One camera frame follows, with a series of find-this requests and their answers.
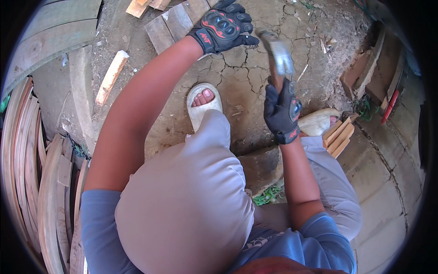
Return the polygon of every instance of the foot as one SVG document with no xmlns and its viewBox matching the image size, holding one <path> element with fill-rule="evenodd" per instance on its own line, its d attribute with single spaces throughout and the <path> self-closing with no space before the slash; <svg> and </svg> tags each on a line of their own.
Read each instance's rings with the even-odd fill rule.
<svg viewBox="0 0 438 274">
<path fill-rule="evenodd" d="M 198 93 L 193 100 L 192 107 L 198 107 L 211 102 L 215 98 L 213 92 L 209 89 L 204 89 L 201 93 Z"/>
<path fill-rule="evenodd" d="M 333 126 L 336 123 L 336 117 L 330 116 L 330 126 Z M 300 132 L 298 134 L 299 137 L 307 137 L 307 135 L 304 132 Z"/>
</svg>

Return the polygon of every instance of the dirt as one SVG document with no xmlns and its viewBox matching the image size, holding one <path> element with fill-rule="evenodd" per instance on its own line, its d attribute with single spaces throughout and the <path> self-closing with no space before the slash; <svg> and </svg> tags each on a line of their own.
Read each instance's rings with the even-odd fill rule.
<svg viewBox="0 0 438 274">
<path fill-rule="evenodd" d="M 167 9 L 180 2 L 172 1 Z M 346 97 L 339 77 L 360 53 L 370 19 L 353 1 L 307 1 L 317 7 L 313 9 L 307 9 L 300 1 L 290 2 L 237 1 L 252 16 L 254 27 L 265 26 L 275 31 L 288 45 L 296 70 L 293 80 L 298 79 L 308 64 L 301 80 L 295 84 L 304 106 L 302 115 L 325 107 L 351 111 L 352 102 Z M 135 18 L 125 12 L 129 3 L 130 0 L 103 1 L 98 34 L 92 42 L 95 94 L 116 52 L 125 50 L 130 55 L 106 104 L 94 107 L 96 133 L 112 103 L 135 74 L 134 69 L 140 70 L 156 56 L 144 26 L 162 12 L 149 9 L 141 19 Z M 323 54 L 320 40 L 325 44 L 331 38 L 336 43 L 331 47 L 326 45 L 329 51 Z M 153 125 L 145 142 L 145 156 L 184 142 L 185 135 L 193 133 L 185 100 L 190 88 L 201 82 L 213 84 L 221 94 L 224 114 L 231 124 L 232 152 L 239 156 L 272 146 L 275 142 L 263 120 L 268 69 L 267 53 L 261 44 L 240 46 L 196 62 L 178 82 Z"/>
</svg>

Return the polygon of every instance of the black glove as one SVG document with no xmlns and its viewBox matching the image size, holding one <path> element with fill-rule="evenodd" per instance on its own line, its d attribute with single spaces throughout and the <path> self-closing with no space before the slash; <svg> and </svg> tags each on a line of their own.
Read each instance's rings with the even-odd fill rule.
<svg viewBox="0 0 438 274">
<path fill-rule="evenodd" d="M 196 39 L 204 50 L 204 54 L 219 54 L 240 45 L 257 45 L 259 40 L 251 34 L 253 26 L 251 16 L 245 13 L 235 0 L 220 0 L 207 11 L 198 23 L 187 34 Z"/>
<path fill-rule="evenodd" d="M 284 78 L 280 94 L 268 79 L 266 86 L 265 113 L 266 125 L 277 138 L 279 144 L 292 143 L 300 133 L 298 116 L 300 115 L 300 100 L 295 96 L 290 81 Z"/>
</svg>

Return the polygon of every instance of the hammer head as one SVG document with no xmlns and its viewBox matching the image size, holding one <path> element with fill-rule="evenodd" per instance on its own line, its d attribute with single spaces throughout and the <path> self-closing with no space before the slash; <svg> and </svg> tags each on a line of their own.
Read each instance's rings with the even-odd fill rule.
<svg viewBox="0 0 438 274">
<path fill-rule="evenodd" d="M 273 58 L 279 75 L 293 74 L 293 63 L 290 52 L 285 43 L 277 34 L 260 27 L 256 28 L 255 34 L 260 38 L 268 52 L 269 58 Z"/>
</svg>

